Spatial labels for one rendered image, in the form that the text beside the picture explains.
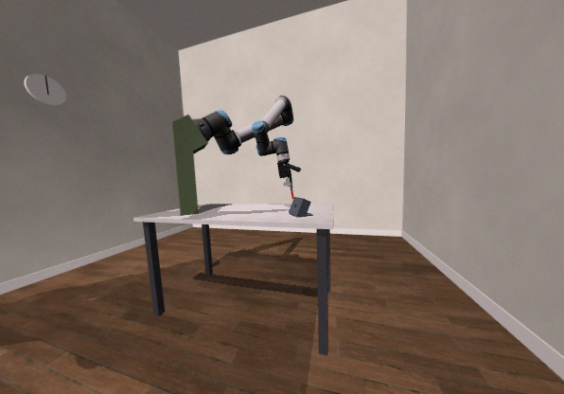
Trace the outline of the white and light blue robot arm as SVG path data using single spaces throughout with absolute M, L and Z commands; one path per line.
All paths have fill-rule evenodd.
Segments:
M 278 102 L 277 102 L 278 101 Z M 218 110 L 200 119 L 192 119 L 208 142 L 214 136 L 223 154 L 238 151 L 241 143 L 256 138 L 256 150 L 260 156 L 276 153 L 277 161 L 290 160 L 288 142 L 285 137 L 269 140 L 267 132 L 281 125 L 289 126 L 293 123 L 293 113 L 290 100 L 280 96 L 276 104 L 261 120 L 256 121 L 237 131 L 232 130 L 230 117 L 222 110 Z

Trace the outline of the dark grey sloped panel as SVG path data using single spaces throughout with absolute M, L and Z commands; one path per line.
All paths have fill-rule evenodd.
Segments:
M 289 213 L 298 217 L 313 216 L 313 214 L 308 213 L 309 206 L 310 201 L 304 198 L 294 197 Z

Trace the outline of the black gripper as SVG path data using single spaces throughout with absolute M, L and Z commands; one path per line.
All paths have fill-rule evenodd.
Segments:
M 286 167 L 286 164 L 289 162 L 290 162 L 289 160 L 280 161 L 277 162 L 277 166 L 278 166 L 279 177 L 280 178 L 287 177 L 284 186 L 289 186 L 292 191 L 291 168 Z

